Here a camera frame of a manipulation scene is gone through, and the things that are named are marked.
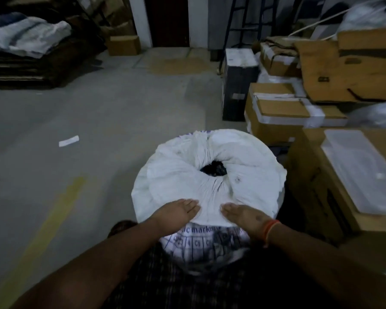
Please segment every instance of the round white bundle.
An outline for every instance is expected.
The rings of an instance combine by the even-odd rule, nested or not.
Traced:
[[[213,161],[221,161],[227,174],[213,177],[201,171]],[[158,146],[141,168],[132,198],[138,222],[165,203],[199,201],[201,210],[192,222],[161,239],[174,260],[197,273],[241,258],[248,247],[247,234],[221,215],[220,205],[246,204],[275,218],[285,179],[286,170],[256,137],[230,129],[196,131]]]

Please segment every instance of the red thread wristband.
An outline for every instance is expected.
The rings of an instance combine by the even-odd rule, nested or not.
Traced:
[[[278,224],[280,223],[280,221],[278,220],[270,220],[268,223],[266,223],[266,225],[264,226],[263,228],[263,232],[262,232],[262,239],[263,241],[267,244],[268,243],[268,235],[269,235],[269,232],[270,230],[272,229],[272,227],[275,225],[275,224]]]

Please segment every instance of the hand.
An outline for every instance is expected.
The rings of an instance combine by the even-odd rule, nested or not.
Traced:
[[[233,203],[222,204],[220,211],[227,220],[236,223],[244,229],[249,236],[261,239],[263,226],[272,218],[260,210],[247,205]]]
[[[176,233],[192,220],[200,210],[199,202],[179,199],[156,210],[146,222],[154,223],[159,237]]]

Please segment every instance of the dark brown door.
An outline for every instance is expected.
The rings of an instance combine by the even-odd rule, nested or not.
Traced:
[[[144,0],[153,46],[189,46],[187,0]]]

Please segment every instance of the person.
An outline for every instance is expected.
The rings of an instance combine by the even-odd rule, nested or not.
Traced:
[[[268,247],[250,249],[249,256],[208,277],[182,273],[157,242],[179,231],[199,210],[191,199],[165,204],[146,221],[115,232],[47,276],[11,308],[240,308],[300,303],[315,308],[386,308],[385,275],[246,205],[224,204],[221,213],[255,243],[264,241]],[[153,257],[157,251],[159,258]],[[167,277],[155,276],[166,271]]]

